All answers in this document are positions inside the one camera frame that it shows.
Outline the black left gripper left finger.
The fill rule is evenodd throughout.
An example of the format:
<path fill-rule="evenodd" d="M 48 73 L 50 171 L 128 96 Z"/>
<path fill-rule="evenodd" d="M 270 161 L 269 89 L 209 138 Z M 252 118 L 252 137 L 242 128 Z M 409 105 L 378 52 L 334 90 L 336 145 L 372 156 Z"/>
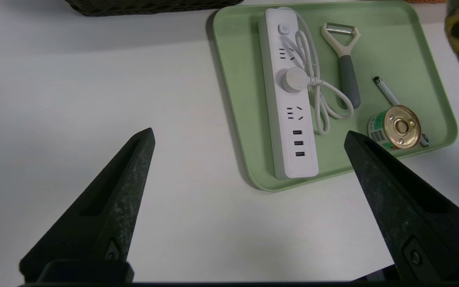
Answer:
<path fill-rule="evenodd" d="M 124 285 L 155 137 L 134 134 L 20 260 L 27 285 Z"/>

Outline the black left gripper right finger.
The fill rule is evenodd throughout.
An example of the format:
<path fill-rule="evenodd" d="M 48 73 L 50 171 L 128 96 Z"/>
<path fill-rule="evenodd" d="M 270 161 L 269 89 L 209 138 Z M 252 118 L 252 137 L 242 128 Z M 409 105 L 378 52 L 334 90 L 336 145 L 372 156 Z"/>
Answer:
<path fill-rule="evenodd" d="M 344 149 L 403 281 L 459 282 L 459 207 L 367 136 Z"/>

